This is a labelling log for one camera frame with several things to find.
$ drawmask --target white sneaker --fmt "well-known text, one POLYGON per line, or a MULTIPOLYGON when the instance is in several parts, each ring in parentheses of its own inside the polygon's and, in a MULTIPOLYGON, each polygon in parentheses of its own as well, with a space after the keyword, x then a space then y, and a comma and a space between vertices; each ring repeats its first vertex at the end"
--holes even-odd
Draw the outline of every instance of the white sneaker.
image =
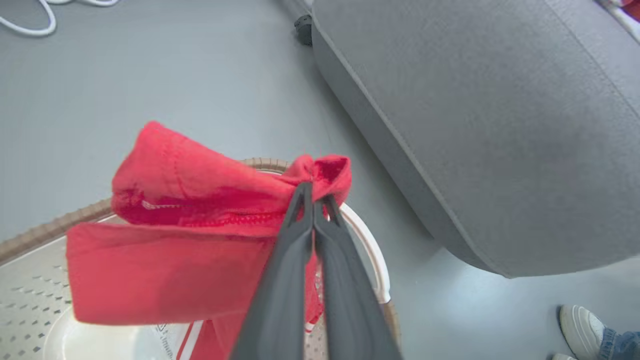
POLYGON ((567 356, 564 354, 556 354, 551 360, 575 360, 575 359, 572 358, 571 356, 567 356))
POLYGON ((562 306, 560 328, 578 360, 598 360, 605 325, 591 311, 578 305, 562 306))

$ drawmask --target red garment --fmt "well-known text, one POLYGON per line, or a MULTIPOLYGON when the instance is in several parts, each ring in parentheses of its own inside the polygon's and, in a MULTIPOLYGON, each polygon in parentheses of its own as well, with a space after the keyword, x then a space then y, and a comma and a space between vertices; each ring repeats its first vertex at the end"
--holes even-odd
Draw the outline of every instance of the red garment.
POLYGON ((623 10, 632 18, 640 22, 640 1, 635 0, 625 5, 623 10))
MULTIPOLYGON (((67 234, 76 318, 108 325, 208 319, 192 360, 232 349, 295 187, 341 204, 349 159, 299 157, 282 175, 259 173, 157 122, 140 133, 113 179, 115 213, 132 225, 80 224, 67 234)), ((305 318, 323 311, 316 257, 306 271, 305 318)))

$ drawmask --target gray upholstery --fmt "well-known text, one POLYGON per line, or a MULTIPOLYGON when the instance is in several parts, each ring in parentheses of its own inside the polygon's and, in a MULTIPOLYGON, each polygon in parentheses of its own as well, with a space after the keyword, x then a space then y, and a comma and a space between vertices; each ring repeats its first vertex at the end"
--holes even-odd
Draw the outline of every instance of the gray upholstery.
POLYGON ((313 14, 323 76, 453 254, 519 277, 640 252, 640 46, 594 1, 313 14))

